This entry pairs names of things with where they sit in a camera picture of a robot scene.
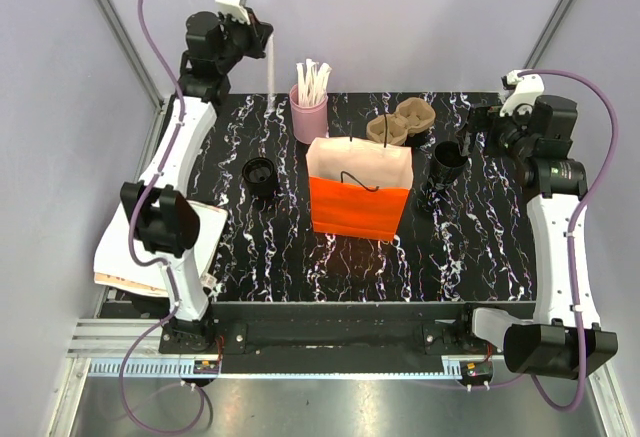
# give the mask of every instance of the reflective floor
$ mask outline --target reflective floor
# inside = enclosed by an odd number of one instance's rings
[[[496,380],[508,376],[498,375]],[[131,406],[170,383],[129,379]],[[545,380],[558,402],[573,395],[575,382]],[[220,379],[205,388],[206,410],[195,430],[202,436],[604,436],[589,393],[573,414],[551,410],[526,378],[490,392],[435,390],[416,381],[252,381]],[[188,424],[199,399],[172,388],[136,413],[149,425],[176,429]],[[89,378],[73,436],[147,436],[122,416],[114,378]]]

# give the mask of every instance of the pink container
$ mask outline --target pink container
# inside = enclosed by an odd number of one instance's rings
[[[298,142],[310,144],[316,137],[326,137],[329,130],[327,120],[327,102],[324,100],[315,107],[300,107],[298,105],[298,84],[289,92],[291,101],[291,116],[293,118],[293,135]]]

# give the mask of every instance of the black cup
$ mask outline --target black cup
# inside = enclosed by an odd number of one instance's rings
[[[275,166],[264,157],[256,157],[244,164],[242,177],[249,193],[256,197],[271,197],[278,188],[278,174]]]
[[[431,157],[427,187],[435,191],[448,189],[462,174],[468,160],[468,157],[460,155],[457,142],[440,142]]]

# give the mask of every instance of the white wall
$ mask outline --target white wall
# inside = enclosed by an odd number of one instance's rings
[[[0,434],[44,435],[153,110],[94,0],[2,0]]]
[[[113,0],[161,92],[169,80],[144,44],[137,0]],[[334,68],[333,91],[494,90],[523,65],[557,0],[249,0],[275,27],[277,90],[305,57]],[[184,23],[213,0],[148,0],[148,23],[177,71]],[[232,92],[266,92],[266,64],[241,62]]]
[[[631,415],[640,429],[638,323],[640,276],[640,0],[577,0],[544,55],[539,68],[577,72],[596,82],[611,98],[620,118],[620,144],[614,166],[587,213],[586,239],[593,297],[605,330],[618,333],[613,366]],[[591,176],[609,145],[610,126],[599,100],[579,84],[545,79],[547,91],[573,98],[580,115],[572,156]]]

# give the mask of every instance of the black marble table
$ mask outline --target black marble table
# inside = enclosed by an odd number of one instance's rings
[[[408,97],[426,99],[436,124],[413,150],[414,184],[393,242],[314,233],[307,146],[293,137],[288,97],[269,111],[264,95],[233,95],[206,137],[188,197],[229,211],[210,272],[217,301],[533,300],[533,235],[509,161],[478,149],[444,195],[421,186],[437,142],[452,139],[481,93],[336,94],[331,136],[365,136],[366,122]],[[273,160],[280,191],[270,206],[251,198],[241,169],[252,157]]]

